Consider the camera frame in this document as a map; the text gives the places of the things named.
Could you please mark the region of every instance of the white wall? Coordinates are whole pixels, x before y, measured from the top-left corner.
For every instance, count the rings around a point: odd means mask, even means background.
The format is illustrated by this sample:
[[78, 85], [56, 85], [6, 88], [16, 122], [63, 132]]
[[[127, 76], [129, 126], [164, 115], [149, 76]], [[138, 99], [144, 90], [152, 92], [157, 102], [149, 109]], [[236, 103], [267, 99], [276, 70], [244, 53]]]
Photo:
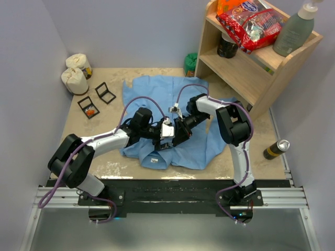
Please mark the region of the white wall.
[[[292, 14], [302, 1], [271, 2]], [[315, 30], [324, 39], [273, 105], [280, 135], [291, 142], [286, 156], [294, 182], [305, 188], [323, 251], [335, 247], [334, 9], [334, 1], [319, 5]]]
[[182, 67], [209, 0], [43, 0], [69, 53], [94, 67]]
[[60, 81], [68, 53], [42, 1], [2, 1], [0, 24], [0, 249], [12, 251], [46, 181], [71, 97]]

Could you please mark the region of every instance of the shelf board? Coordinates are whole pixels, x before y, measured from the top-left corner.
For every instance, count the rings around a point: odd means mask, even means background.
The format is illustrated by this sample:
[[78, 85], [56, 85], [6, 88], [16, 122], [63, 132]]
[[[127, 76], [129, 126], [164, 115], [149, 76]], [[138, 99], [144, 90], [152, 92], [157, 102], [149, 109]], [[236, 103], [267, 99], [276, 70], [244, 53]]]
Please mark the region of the shelf board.
[[226, 59], [213, 48], [199, 58], [251, 105], [271, 82], [271, 75], [240, 50], [235, 57]]
[[[226, 33], [220, 22], [216, 19], [216, 12], [213, 12], [206, 16], [206, 20], [212, 25], [218, 28], [221, 32]], [[281, 62], [285, 59], [284, 56], [280, 56], [273, 49], [272, 45], [254, 50], [251, 55], [256, 57], [259, 61], [269, 67], [271, 70], [276, 71]]]

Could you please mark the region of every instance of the beige tabletop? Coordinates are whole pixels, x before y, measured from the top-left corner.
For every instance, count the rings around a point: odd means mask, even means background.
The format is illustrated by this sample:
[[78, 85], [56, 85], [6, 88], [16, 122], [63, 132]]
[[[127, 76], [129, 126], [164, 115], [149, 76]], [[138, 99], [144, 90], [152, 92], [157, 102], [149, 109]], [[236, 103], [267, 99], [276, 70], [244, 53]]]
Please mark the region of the beige tabletop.
[[[91, 136], [107, 132], [116, 127], [122, 110], [122, 84], [125, 80], [128, 86], [134, 78], [143, 75], [168, 75], [184, 76], [180, 68], [95, 68], [93, 75], [88, 80], [90, 89], [84, 96], [74, 96], [68, 119], [66, 121], [62, 140], [71, 133], [77, 136]], [[211, 75], [209, 92], [214, 98], [235, 96], [243, 99], [216, 75]], [[100, 100], [95, 92], [95, 87], [106, 82], [109, 90], [117, 98], [109, 105]], [[89, 95], [100, 110], [100, 114], [88, 120], [81, 111], [77, 102]], [[285, 179], [284, 167], [280, 158], [272, 161], [266, 160], [262, 152], [273, 144], [275, 134], [269, 114], [264, 114], [254, 121], [254, 136], [250, 143], [251, 168], [256, 179]], [[140, 166], [139, 160], [121, 156], [118, 150], [106, 153], [93, 160], [90, 173], [98, 178], [133, 178], [133, 179], [232, 179], [233, 165], [229, 147], [216, 156], [204, 170], [191, 170], [185, 167], [169, 166], [166, 170], [154, 170]]]

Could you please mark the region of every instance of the orange package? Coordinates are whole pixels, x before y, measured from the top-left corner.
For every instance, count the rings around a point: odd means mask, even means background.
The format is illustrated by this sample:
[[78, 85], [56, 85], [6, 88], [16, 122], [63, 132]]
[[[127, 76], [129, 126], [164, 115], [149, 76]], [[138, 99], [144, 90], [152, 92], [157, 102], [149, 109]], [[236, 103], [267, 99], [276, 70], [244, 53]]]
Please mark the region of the orange package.
[[241, 3], [245, 1], [246, 0], [218, 0], [217, 14], [221, 15], [222, 13], [239, 6]]

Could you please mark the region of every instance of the blue garment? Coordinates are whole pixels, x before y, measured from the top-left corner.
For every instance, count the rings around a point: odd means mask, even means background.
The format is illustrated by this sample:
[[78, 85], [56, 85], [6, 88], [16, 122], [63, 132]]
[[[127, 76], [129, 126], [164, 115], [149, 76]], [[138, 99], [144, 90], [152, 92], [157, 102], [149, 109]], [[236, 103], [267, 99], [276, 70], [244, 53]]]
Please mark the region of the blue garment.
[[[124, 82], [123, 85], [123, 102], [126, 105], [131, 99], [138, 96], [148, 96], [154, 99], [162, 108], [164, 114], [173, 121], [177, 117], [174, 113], [168, 112], [168, 107], [175, 104], [178, 93], [181, 88], [187, 84], [201, 84], [208, 87], [208, 83], [197, 77], [171, 77], [171, 76], [142, 76], [135, 78], [132, 82], [132, 88], [129, 88]], [[187, 102], [191, 97], [206, 90], [200, 86], [186, 87], [179, 99], [179, 108], [182, 114], [187, 116]], [[133, 117], [139, 107], [146, 107], [152, 111], [153, 121], [159, 121], [162, 118], [156, 105], [147, 99], [137, 99], [127, 109], [127, 118]], [[226, 146], [226, 143], [220, 136], [217, 119], [214, 118], [208, 134], [206, 134], [206, 122], [202, 122], [192, 129], [192, 137], [173, 149], [155, 151], [152, 140], [140, 139], [134, 145], [121, 149], [121, 154], [131, 158], [139, 158], [144, 167], [153, 169], [167, 169], [172, 164], [174, 166], [184, 166], [190, 169], [203, 170], [206, 165]]]

